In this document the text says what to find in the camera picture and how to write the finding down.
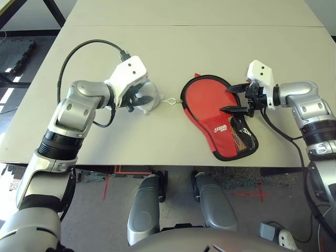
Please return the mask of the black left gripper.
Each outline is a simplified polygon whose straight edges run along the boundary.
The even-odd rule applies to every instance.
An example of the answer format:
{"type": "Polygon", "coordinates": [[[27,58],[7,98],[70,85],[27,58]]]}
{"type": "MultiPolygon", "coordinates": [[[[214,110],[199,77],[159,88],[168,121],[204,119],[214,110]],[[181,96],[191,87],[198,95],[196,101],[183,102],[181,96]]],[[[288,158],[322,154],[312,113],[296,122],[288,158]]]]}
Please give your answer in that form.
{"type": "Polygon", "coordinates": [[[147,79],[141,80],[135,86],[131,86],[122,97],[121,107],[126,107],[129,112],[134,111],[134,107],[148,104],[153,100],[152,96],[137,97],[136,94],[147,83],[147,79]]]}

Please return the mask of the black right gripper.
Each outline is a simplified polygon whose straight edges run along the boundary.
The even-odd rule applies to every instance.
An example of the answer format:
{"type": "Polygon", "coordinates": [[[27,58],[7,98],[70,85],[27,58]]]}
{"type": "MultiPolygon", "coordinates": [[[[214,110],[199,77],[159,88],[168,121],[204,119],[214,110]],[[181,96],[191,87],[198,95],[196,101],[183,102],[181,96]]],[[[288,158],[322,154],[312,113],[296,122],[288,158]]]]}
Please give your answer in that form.
{"type": "Polygon", "coordinates": [[[267,107],[267,96],[263,93],[264,87],[255,84],[241,83],[238,85],[230,86],[226,89],[227,92],[245,92],[249,109],[247,107],[239,106],[225,106],[220,108],[220,111],[229,114],[247,114],[253,117],[255,110],[261,110],[267,107]]]}

